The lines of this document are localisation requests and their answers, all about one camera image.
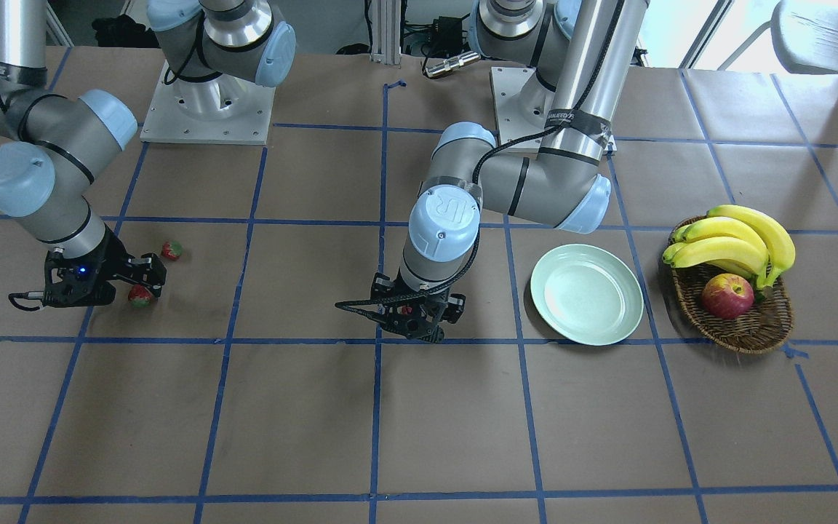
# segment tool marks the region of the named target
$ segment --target bunch of bananas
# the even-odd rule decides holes
[[[671,239],[674,243],[661,257],[672,268],[711,264],[754,282],[755,289],[774,285],[794,265],[794,242],[787,230],[745,206],[718,205],[707,218],[676,229]]]

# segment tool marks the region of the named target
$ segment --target wicker basket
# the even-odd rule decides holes
[[[704,216],[688,218],[674,229],[696,222]],[[678,303],[691,324],[716,344],[742,354],[765,354],[781,348],[794,328],[791,299],[781,278],[772,287],[762,289],[765,295],[751,309],[735,319],[721,319],[708,313],[701,305],[701,292],[707,282],[719,273],[717,266],[701,264],[686,269],[671,268],[671,279],[678,294]]]

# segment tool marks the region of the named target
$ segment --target red strawberry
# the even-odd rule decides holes
[[[129,291],[129,302],[135,308],[146,308],[153,302],[153,295],[146,287],[136,283],[136,285],[131,286],[131,291]]]
[[[160,256],[169,258],[170,260],[177,260],[183,256],[183,246],[177,241],[166,241],[164,246],[160,248]]]

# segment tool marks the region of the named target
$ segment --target white chair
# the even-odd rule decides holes
[[[755,39],[771,28],[778,62],[789,73],[838,74],[838,7],[805,0],[781,0],[766,21],[723,62],[725,70]]]

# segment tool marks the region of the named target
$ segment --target round plate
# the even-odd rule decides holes
[[[532,301],[565,338],[592,346],[622,341],[642,321],[642,290],[615,255],[592,245],[562,245],[532,270]]]

